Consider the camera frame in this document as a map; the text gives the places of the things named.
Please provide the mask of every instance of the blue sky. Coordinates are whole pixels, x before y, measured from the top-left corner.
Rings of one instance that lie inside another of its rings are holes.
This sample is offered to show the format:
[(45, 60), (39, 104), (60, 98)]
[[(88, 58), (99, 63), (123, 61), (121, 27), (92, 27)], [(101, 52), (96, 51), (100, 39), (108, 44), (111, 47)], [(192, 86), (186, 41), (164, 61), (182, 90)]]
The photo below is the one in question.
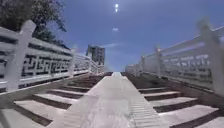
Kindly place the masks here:
[[(207, 17), (224, 25), (224, 0), (64, 0), (67, 32), (56, 32), (68, 47), (84, 53), (88, 44), (106, 47), (106, 65), (122, 71), (159, 45), (167, 48), (198, 35)], [(119, 4), (115, 13), (114, 5)]]

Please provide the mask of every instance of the stair step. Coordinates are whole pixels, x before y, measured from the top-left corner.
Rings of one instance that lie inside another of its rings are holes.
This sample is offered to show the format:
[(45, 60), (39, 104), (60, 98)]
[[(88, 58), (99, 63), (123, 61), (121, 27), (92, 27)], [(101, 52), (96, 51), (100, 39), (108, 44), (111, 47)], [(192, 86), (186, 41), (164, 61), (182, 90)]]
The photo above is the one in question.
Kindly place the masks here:
[(75, 91), (75, 92), (88, 92), (90, 88), (85, 88), (85, 87), (75, 87), (75, 86), (61, 86), (59, 87), (62, 90), (67, 90), (67, 91)]
[(195, 105), (171, 112), (160, 113), (159, 115), (171, 128), (192, 128), (211, 120), (217, 114), (217, 108)]
[(79, 99), (84, 95), (84, 93), (81, 92), (66, 91), (61, 89), (51, 89), (47, 91), (47, 93), (73, 99)]
[(148, 101), (177, 98), (180, 97), (181, 95), (182, 93), (177, 91), (143, 94), (145, 99), (147, 99)]
[(156, 109), (157, 112), (168, 112), (196, 105), (197, 98), (178, 97), (165, 100), (150, 101), (149, 103)]
[(224, 117), (217, 117), (196, 128), (222, 128), (224, 127)]
[(67, 109), (78, 101), (77, 99), (65, 98), (53, 94), (35, 94), (32, 96), (32, 99), (62, 109)]
[(166, 92), (169, 91), (169, 88), (161, 87), (161, 88), (146, 88), (146, 89), (138, 89), (140, 93), (158, 93), (158, 92)]
[(14, 109), (0, 110), (0, 128), (44, 128)]
[(24, 115), (44, 126), (47, 126), (55, 117), (66, 111), (34, 100), (14, 101), (14, 103), (19, 106), (18, 111), (22, 111)]

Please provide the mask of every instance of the building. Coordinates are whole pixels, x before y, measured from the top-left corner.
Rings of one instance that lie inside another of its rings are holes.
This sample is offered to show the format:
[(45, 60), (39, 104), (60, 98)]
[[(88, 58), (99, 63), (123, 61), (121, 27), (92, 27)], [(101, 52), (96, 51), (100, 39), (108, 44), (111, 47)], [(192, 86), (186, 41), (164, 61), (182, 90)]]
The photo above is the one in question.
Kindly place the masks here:
[(105, 48), (99, 46), (88, 45), (86, 56), (92, 58), (98, 65), (104, 65), (105, 62)]

